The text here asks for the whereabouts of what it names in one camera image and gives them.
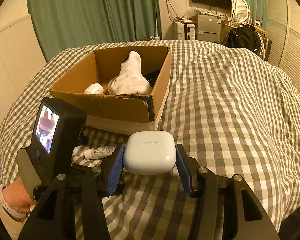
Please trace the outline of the person's left hand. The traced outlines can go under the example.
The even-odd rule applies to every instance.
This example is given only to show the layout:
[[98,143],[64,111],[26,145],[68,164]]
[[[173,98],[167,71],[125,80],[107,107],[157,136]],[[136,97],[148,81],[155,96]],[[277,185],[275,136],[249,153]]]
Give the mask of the person's left hand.
[[29,213],[30,207],[36,205],[26,191],[21,178],[3,188],[2,194],[7,204],[18,213]]

